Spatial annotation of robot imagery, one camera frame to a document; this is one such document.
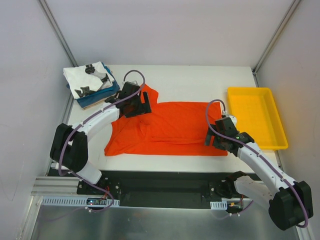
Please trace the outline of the orange t shirt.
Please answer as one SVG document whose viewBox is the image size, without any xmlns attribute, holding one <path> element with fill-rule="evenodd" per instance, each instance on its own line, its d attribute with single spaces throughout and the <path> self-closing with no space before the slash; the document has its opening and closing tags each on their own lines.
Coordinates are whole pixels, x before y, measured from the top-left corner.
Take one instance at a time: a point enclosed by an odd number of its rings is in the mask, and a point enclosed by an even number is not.
<svg viewBox="0 0 320 240">
<path fill-rule="evenodd" d="M 214 102 L 158 102 L 159 93 L 146 85 L 151 113 L 121 117 L 112 123 L 104 155 L 227 156 L 225 150 L 206 146 L 208 124 L 220 119 L 221 105 Z"/>
</svg>

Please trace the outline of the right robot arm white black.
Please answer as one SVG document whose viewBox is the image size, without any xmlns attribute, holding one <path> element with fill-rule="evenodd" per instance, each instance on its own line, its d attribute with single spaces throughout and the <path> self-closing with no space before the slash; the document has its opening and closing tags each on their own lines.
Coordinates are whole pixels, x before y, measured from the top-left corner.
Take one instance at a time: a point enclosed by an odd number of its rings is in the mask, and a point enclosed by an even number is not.
<svg viewBox="0 0 320 240">
<path fill-rule="evenodd" d="M 311 187 L 305 181 L 296 181 L 272 163 L 248 133 L 236 129 L 232 117 L 224 115 L 209 124 L 204 143 L 233 154 L 263 182 L 259 184 L 246 173 L 236 171 L 215 189 L 218 195 L 249 197 L 267 210 L 280 230 L 308 226 L 314 215 Z"/>
</svg>

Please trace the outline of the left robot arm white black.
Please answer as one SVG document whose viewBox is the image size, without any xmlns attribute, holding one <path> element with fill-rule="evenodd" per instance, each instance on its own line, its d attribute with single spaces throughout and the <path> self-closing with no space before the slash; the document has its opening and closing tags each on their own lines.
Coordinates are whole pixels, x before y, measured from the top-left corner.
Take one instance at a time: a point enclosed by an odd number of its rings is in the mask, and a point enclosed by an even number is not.
<svg viewBox="0 0 320 240">
<path fill-rule="evenodd" d="M 105 126 L 125 117 L 151 113 L 149 95 L 132 82 L 126 82 L 115 96 L 107 98 L 100 110 L 74 125 L 61 123 L 55 131 L 49 156 L 88 184 L 94 194 L 108 190 L 107 177 L 89 161 L 89 141 Z"/>
</svg>

